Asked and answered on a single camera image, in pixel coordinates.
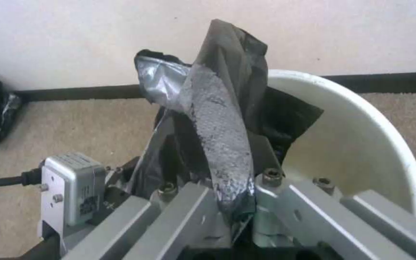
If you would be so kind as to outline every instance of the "hex socket bolt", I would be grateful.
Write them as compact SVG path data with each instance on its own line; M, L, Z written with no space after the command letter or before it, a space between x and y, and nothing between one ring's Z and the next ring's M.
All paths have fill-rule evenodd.
M62 196L62 194L55 194L54 196L52 196L52 200L55 203L62 202L63 201L63 196Z
M317 187L325 191L328 195L333 195L333 191L335 191L335 184L333 184L333 182L330 179L322 177L314 178L312 179L312 182Z
M158 187L158 196L163 201L170 201L178 194L178 187L172 182L165 182Z
M269 187L279 187L282 184L282 174L279 170L268 168L263 171L263 184Z

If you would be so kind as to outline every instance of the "floor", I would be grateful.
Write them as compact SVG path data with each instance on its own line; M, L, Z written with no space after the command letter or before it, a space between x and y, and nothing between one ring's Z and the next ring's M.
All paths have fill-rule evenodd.
M363 94L397 127L416 157L416 94ZM157 106L143 99L33 102L0 143L0 177L35 168L49 155L81 151L117 166L140 155L152 133ZM39 242L39 190L0 188L0 257Z

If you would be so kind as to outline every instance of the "crumpled plastic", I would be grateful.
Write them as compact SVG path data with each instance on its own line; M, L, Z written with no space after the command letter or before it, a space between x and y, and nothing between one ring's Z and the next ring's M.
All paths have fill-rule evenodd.
M249 33L213 20L192 65L149 50L136 55L140 90L163 109L129 183L131 194L148 199L165 181L190 181L213 187L230 223L255 211L259 173L247 130L266 136L282 162L291 143L322 114L287 94L272 103L265 99L275 94L267 87L266 51Z

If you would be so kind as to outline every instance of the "screw head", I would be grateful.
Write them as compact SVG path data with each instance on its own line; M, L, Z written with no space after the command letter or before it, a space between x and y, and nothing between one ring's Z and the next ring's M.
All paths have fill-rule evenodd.
M328 195L333 195L333 191L335 191L335 184L328 178L314 178L312 179L312 183L325 191Z
M282 184L282 173L274 168L263 171L263 184L270 187L279 187Z
M41 183L41 185L39 186L39 190L41 192L48 191L49 190L49 185L47 183Z
M55 194L54 196L52 196L52 200L55 203L62 202L63 201L63 196L62 196L62 194Z
M163 201L172 200L178 194L178 187L172 182L165 182L158 187L158 196Z

